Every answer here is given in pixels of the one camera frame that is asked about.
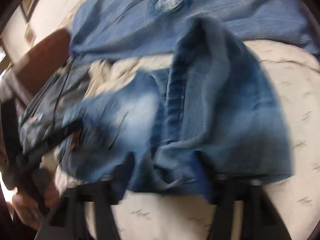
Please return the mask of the person's left hand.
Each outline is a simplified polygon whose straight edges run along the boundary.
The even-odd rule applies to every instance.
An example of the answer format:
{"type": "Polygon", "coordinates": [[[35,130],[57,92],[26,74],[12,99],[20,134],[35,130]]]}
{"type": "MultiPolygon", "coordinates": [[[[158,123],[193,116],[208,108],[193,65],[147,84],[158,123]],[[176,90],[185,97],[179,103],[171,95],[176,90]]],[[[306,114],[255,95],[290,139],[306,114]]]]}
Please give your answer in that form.
{"type": "MultiPolygon", "coordinates": [[[[59,192],[54,184],[53,178],[51,178],[49,184],[44,190],[44,201],[46,207],[50,209],[54,207],[59,198],[59,192]]],[[[31,198],[26,192],[18,190],[12,197],[12,204],[23,224],[35,230],[39,230],[41,222],[39,216],[35,213],[35,211],[38,210],[38,204],[33,198],[31,198]]]]}

